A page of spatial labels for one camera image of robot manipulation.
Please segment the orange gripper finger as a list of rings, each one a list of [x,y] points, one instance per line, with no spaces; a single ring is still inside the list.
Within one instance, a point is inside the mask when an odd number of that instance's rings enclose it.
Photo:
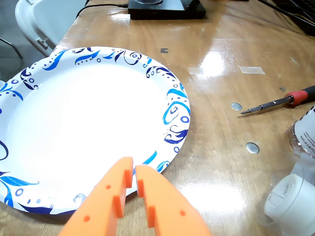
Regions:
[[[126,190],[132,186],[133,159],[118,160],[74,212],[59,235],[114,236],[124,216]]]
[[[144,199],[147,225],[157,236],[210,236],[202,216],[162,174],[135,167],[137,194]]]

